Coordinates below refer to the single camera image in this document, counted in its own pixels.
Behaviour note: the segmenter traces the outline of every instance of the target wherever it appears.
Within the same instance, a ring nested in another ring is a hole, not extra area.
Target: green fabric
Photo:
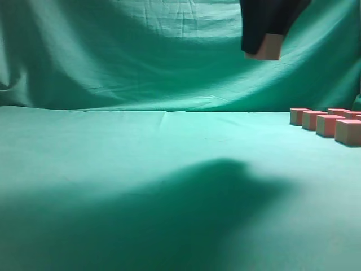
[[[356,100],[355,100],[355,103],[354,103],[354,106],[352,108],[354,111],[361,111],[361,94],[359,94],[357,97],[356,97]]]
[[[358,0],[317,0],[279,62],[244,59],[238,0],[0,0],[0,105],[52,109],[350,108]]]
[[[288,121],[0,108],[0,269],[361,270],[360,148]]]

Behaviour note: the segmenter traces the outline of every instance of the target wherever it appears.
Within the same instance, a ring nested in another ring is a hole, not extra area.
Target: wooden cube
[[[344,116],[344,113],[347,111],[349,111],[349,110],[341,109],[341,108],[329,108],[328,109],[328,113],[330,115],[339,115],[339,116]]]
[[[323,137],[334,137],[336,120],[345,119],[338,115],[318,115],[316,122],[316,134]]]
[[[361,111],[345,111],[344,112],[344,117],[347,119],[356,119],[357,115],[361,115]]]
[[[307,108],[291,108],[289,123],[296,126],[302,126],[303,112],[312,111]]]
[[[257,60],[279,60],[283,41],[283,35],[267,33],[258,52],[255,55],[246,53],[245,57]]]
[[[327,115],[327,112],[304,111],[302,115],[302,127],[306,130],[315,131],[318,115]]]
[[[346,145],[361,146],[361,120],[337,120],[334,138]]]

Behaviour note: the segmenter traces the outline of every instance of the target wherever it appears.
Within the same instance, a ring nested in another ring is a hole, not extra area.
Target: block
[[[357,115],[361,115],[361,111],[345,111],[344,117],[347,119],[356,119]]]
[[[312,111],[307,108],[291,108],[289,123],[296,126],[302,126],[303,112]]]
[[[341,108],[329,108],[328,113],[330,115],[339,115],[344,116],[344,112],[349,111],[347,109],[341,109]]]
[[[334,139],[346,145],[361,146],[361,120],[336,120]]]
[[[327,115],[327,112],[304,111],[302,115],[302,127],[306,130],[315,131],[318,115]]]
[[[316,134],[322,137],[334,137],[336,120],[342,119],[345,119],[345,117],[338,115],[318,115],[316,121]]]
[[[257,60],[279,60],[284,36],[279,34],[266,34],[261,47],[255,55],[246,53],[246,58]]]

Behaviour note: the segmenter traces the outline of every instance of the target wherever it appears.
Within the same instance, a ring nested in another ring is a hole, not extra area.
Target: pink block
[[[334,137],[336,120],[345,119],[338,115],[318,115],[316,122],[316,134],[323,137]]]
[[[346,111],[344,117],[347,119],[356,119],[357,115],[361,115],[361,111]]]
[[[315,131],[318,115],[327,115],[327,112],[304,111],[302,116],[302,127],[307,130]]]
[[[296,126],[302,126],[303,112],[312,111],[307,108],[291,108],[289,123]]]
[[[257,60],[279,60],[283,41],[283,35],[267,33],[258,52],[255,55],[245,54],[245,57]]]
[[[349,111],[349,110],[341,109],[341,108],[329,108],[328,109],[328,113],[330,115],[339,115],[339,116],[344,116],[344,113],[347,111]]]
[[[334,138],[346,145],[361,145],[361,120],[337,120]]]

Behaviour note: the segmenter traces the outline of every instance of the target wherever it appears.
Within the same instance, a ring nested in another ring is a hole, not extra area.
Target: row of cubes
[[[290,124],[316,131],[323,137],[334,137],[346,145],[361,145],[361,111],[330,108],[324,112],[292,108]]]

